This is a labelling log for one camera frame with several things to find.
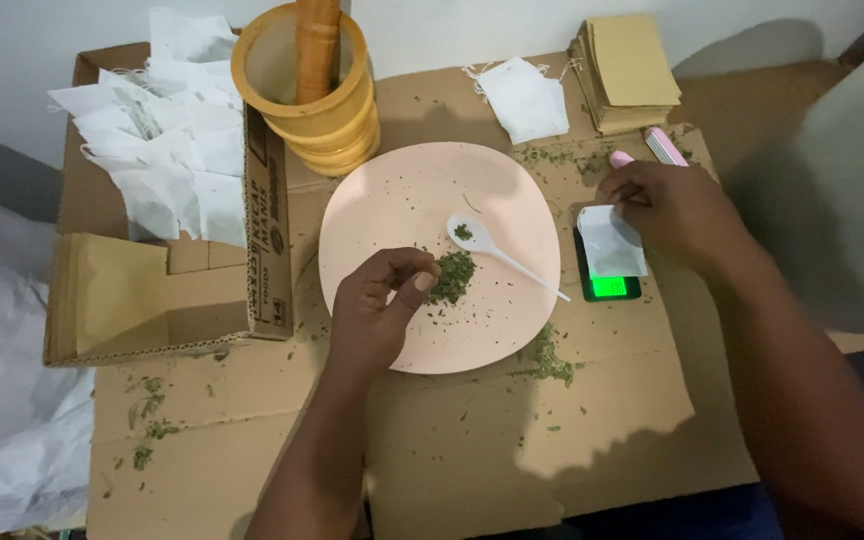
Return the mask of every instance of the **wooden pestle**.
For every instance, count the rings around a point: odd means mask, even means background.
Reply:
[[[339,43],[339,0],[296,0],[295,105],[318,101],[331,92],[332,55]]]

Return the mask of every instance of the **digital scale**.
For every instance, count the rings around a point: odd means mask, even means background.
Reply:
[[[582,296],[586,302],[635,300],[642,297],[642,285],[637,276],[591,276],[579,227],[572,227],[572,239],[575,240],[575,251],[579,259],[579,280],[582,282]]]

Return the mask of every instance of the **spoon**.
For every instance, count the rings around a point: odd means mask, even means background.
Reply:
[[[468,232],[472,235],[472,237],[468,240],[462,240],[462,238],[459,238],[455,235],[456,228],[461,225],[464,225]],[[459,244],[459,247],[463,250],[471,251],[473,253],[489,254],[500,261],[504,261],[512,268],[518,270],[522,274],[525,274],[529,278],[532,278],[533,280],[538,282],[539,285],[556,293],[558,295],[558,298],[565,300],[566,302],[572,301],[570,297],[559,292],[558,289],[546,282],[545,279],[536,276],[528,268],[522,266],[522,264],[515,262],[509,255],[498,249],[498,247],[496,247],[496,244],[492,241],[492,238],[489,236],[489,230],[486,228],[486,226],[483,225],[481,221],[475,219],[473,216],[457,213],[452,217],[448,218],[448,224],[446,225],[446,227],[448,227],[448,235],[450,236],[452,241],[456,244]]]

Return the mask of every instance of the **hand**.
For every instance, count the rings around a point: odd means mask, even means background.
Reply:
[[[378,251],[342,279],[332,309],[326,370],[357,381],[388,369],[402,352],[409,321],[441,272],[431,253],[396,248]],[[393,290],[395,297],[386,305]]]
[[[606,176],[599,192],[644,243],[707,282],[764,255],[722,187],[700,167],[637,160]]]

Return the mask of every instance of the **plate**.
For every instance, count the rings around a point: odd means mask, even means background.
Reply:
[[[437,258],[458,251],[446,231],[454,214],[478,217],[499,249],[558,288],[558,233],[529,173],[485,146],[433,142],[383,153],[335,190],[318,240],[329,313],[342,278],[380,249],[415,246]],[[472,260],[465,296],[421,307],[391,369],[432,375],[482,367],[522,349],[546,324],[554,293],[489,255]]]

